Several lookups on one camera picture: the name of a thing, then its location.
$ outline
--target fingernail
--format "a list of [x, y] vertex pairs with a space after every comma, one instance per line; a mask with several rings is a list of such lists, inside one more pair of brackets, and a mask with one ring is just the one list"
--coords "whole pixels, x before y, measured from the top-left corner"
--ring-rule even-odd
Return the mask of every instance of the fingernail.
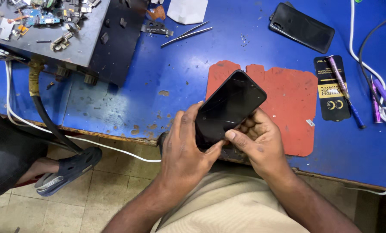
[[228, 130], [225, 134], [224, 134], [227, 139], [229, 140], [232, 140], [233, 138], [235, 138], [236, 134], [233, 130]]

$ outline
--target orange heat-resistant mat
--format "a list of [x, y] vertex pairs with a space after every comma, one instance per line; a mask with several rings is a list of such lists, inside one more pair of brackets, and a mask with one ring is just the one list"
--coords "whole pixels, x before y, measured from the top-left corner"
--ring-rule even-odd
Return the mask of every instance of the orange heat-resistant mat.
[[[240, 65], [219, 61], [209, 68], [208, 99]], [[246, 73], [268, 95], [260, 108], [279, 126], [285, 154], [307, 156], [314, 149], [313, 120], [317, 101], [318, 79], [310, 72], [274, 67], [265, 71], [262, 65], [246, 66]]]

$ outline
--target tiled floor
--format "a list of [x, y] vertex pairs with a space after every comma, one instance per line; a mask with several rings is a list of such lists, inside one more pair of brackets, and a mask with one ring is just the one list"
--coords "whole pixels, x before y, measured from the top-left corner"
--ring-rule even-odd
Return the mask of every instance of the tiled floor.
[[[133, 143], [100, 139], [99, 141], [132, 152], [146, 159], [160, 159], [158, 148]], [[86, 148], [89, 143], [77, 141]], [[160, 170], [160, 163], [148, 163], [117, 151], [102, 148], [102, 160], [75, 181], [50, 197], [36, 193], [33, 184], [9, 190], [0, 196], [0, 232], [13, 233], [91, 233], [100, 232], [113, 215], [138, 195]], [[59, 159], [73, 153], [50, 148], [48, 157]], [[331, 203], [354, 219], [356, 194], [337, 182], [304, 177]]]

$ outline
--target black hose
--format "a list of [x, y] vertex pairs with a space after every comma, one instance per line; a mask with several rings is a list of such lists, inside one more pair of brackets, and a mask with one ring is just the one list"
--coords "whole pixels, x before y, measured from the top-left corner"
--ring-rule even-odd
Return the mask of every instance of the black hose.
[[73, 141], [67, 138], [61, 131], [59, 131], [58, 127], [52, 122], [49, 115], [47, 114], [45, 107], [43, 106], [42, 99], [38, 95], [32, 96], [33, 103], [35, 104], [36, 110], [45, 123], [46, 127], [63, 143], [69, 146], [74, 152], [77, 154], [82, 154], [83, 150], [78, 145], [76, 145]]
[[380, 103], [379, 101], [379, 98], [377, 97], [377, 94], [374, 92], [373, 90], [373, 86], [372, 86], [372, 83], [371, 81], [369, 80], [369, 77], [367, 76], [367, 73], [366, 73], [366, 69], [363, 65], [363, 59], [362, 59], [362, 56], [363, 56], [363, 50], [364, 50], [364, 46], [366, 45], [366, 42], [367, 40], [370, 38], [370, 36], [379, 28], [381, 27], [383, 24], [386, 23], [386, 20], [384, 20], [381, 24], [377, 25], [367, 36], [366, 36], [366, 39], [364, 39], [363, 43], [361, 44], [361, 47], [360, 47], [360, 51], [358, 53], [358, 62], [360, 63], [360, 66], [361, 66], [361, 71], [363, 72], [363, 75], [364, 75], [364, 78], [366, 79], [367, 81], [367, 84], [369, 85], [369, 88], [370, 88], [370, 91], [372, 93], [372, 95], [374, 96], [374, 98], [376, 99], [376, 102], [377, 104], [380, 106], [380, 107], [383, 107], [382, 104]]
[[12, 123], [9, 123], [8, 121], [6, 121], [5, 119], [3, 119], [0, 115], [0, 124], [3, 125], [4, 127], [10, 129], [10, 130], [13, 130], [15, 131], [16, 133], [22, 135], [22, 136], [25, 136], [25, 137], [28, 137], [30, 139], [35, 139], [35, 140], [38, 140], [42, 143], [45, 143], [47, 145], [54, 145], [54, 146], [59, 146], [61, 147], [62, 149], [65, 149], [65, 150], [68, 150], [68, 151], [71, 151], [71, 149], [63, 144], [63, 143], [59, 143], [59, 142], [55, 142], [55, 141], [52, 141], [52, 140], [48, 140], [48, 139], [44, 139], [44, 138], [41, 138], [41, 137], [38, 137], [36, 135], [33, 135], [31, 133], [28, 133], [28, 132], [25, 132], [17, 127], [15, 127]]

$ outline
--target purple screwdriver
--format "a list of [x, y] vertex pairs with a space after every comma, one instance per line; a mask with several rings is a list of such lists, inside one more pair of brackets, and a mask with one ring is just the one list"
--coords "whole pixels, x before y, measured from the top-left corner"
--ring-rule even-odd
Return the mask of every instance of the purple screwdriver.
[[[370, 75], [370, 80], [372, 81], [372, 88], [373, 88], [373, 92], [374, 93], [377, 93], [377, 89], [376, 89], [376, 86], [374, 85], [374, 82], [373, 82], [373, 76]], [[378, 110], [378, 103], [377, 103], [377, 100], [376, 98], [374, 97], [373, 94], [372, 95], [372, 103], [373, 103], [373, 113], [374, 113], [374, 123], [382, 123], [382, 120], [381, 120], [381, 117], [380, 117], [380, 111]]]
[[335, 74], [335, 77], [337, 78], [338, 85], [340, 86], [341, 92], [344, 95], [344, 97], [347, 99], [348, 104], [350, 105], [351, 108], [351, 113], [354, 115], [355, 121], [357, 123], [358, 128], [360, 129], [365, 129], [366, 125], [362, 122], [360, 115], [357, 112], [357, 109], [352, 105], [350, 101], [350, 95], [348, 94], [347, 87], [344, 84], [344, 80], [342, 79], [340, 72], [338, 72], [337, 64], [334, 61], [333, 55], [325, 57], [327, 61], [331, 65], [332, 72]]

